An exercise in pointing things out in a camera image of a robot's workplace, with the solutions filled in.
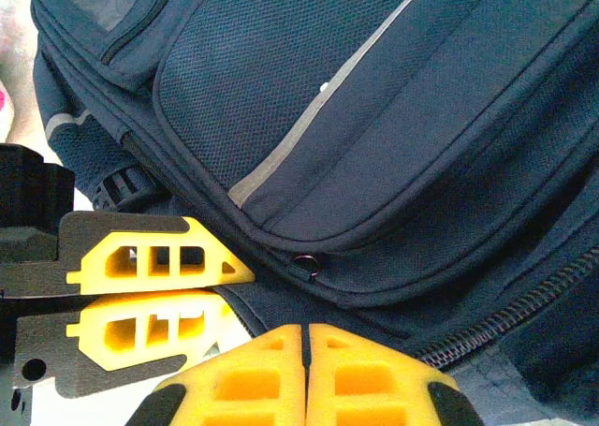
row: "black plastic buckle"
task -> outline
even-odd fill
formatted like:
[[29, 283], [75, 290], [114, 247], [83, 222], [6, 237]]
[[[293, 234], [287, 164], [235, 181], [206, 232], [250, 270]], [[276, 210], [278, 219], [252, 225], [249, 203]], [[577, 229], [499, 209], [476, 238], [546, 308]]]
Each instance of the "black plastic buckle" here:
[[167, 189], [140, 166], [115, 171], [95, 190], [95, 211], [133, 213], [170, 195]]

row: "yellow plastic piece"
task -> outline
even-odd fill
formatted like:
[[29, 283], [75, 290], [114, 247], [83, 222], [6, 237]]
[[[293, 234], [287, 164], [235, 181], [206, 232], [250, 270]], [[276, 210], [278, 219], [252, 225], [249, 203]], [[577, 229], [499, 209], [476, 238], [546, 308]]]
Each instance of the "yellow plastic piece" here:
[[302, 426], [301, 328], [282, 326], [160, 384], [186, 394], [170, 426]]
[[[66, 274], [66, 282], [80, 284], [81, 295], [93, 295], [254, 281], [252, 271], [196, 219], [184, 220], [184, 233], [111, 232], [83, 257], [79, 272]], [[158, 260], [161, 248], [168, 249], [168, 264]], [[186, 261], [187, 252], [203, 258]]]
[[427, 385], [451, 377], [329, 325], [310, 325], [310, 345], [306, 426], [441, 426]]
[[185, 355], [182, 370], [204, 354], [236, 321], [219, 295], [203, 290], [108, 295], [67, 325], [67, 337], [79, 337], [79, 350], [104, 370]]

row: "dark blue backpack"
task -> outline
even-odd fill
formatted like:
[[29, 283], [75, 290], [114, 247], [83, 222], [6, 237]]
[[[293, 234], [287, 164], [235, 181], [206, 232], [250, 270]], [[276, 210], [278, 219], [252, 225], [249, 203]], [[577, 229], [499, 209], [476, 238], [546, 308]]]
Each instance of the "dark blue backpack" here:
[[252, 334], [329, 323], [489, 425], [599, 424], [599, 0], [32, 0], [96, 209], [191, 215]]

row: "reflective strip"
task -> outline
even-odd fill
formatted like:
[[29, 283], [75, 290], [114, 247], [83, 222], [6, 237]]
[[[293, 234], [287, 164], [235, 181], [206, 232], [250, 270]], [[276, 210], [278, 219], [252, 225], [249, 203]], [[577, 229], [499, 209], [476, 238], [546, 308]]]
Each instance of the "reflective strip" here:
[[272, 173], [279, 168], [281, 163], [289, 156], [295, 146], [305, 133], [308, 126], [320, 112], [323, 106], [329, 101], [332, 95], [337, 91], [339, 86], [345, 81], [351, 71], [358, 65], [361, 59], [366, 55], [370, 48], [378, 41], [378, 39], [386, 32], [389, 26], [398, 18], [406, 7], [413, 0], [403, 0], [402, 4], [395, 9], [389, 17], [378, 27], [369, 39], [349, 58], [345, 64], [335, 74], [327, 87], [316, 96], [310, 103], [308, 108], [303, 112], [301, 117], [296, 121], [293, 127], [289, 130], [283, 140], [276, 146], [268, 157], [262, 161], [249, 175], [235, 184], [228, 191], [228, 196], [240, 208], [245, 200], [247, 200], [260, 185], [262, 185]]
[[54, 130], [65, 124], [75, 124], [78, 126], [83, 125], [83, 122], [87, 119], [87, 116], [90, 115], [89, 110], [85, 110], [81, 113], [81, 115], [77, 118], [73, 117], [71, 114], [60, 113], [53, 115], [52, 118], [46, 124], [46, 140], [50, 140]]

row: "mesh pocket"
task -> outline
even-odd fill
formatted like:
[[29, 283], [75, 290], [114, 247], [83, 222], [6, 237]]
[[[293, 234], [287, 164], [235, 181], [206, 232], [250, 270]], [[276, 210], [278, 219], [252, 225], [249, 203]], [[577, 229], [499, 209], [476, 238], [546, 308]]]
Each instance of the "mesh pocket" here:
[[165, 64], [162, 110], [228, 190], [401, 2], [204, 0]]

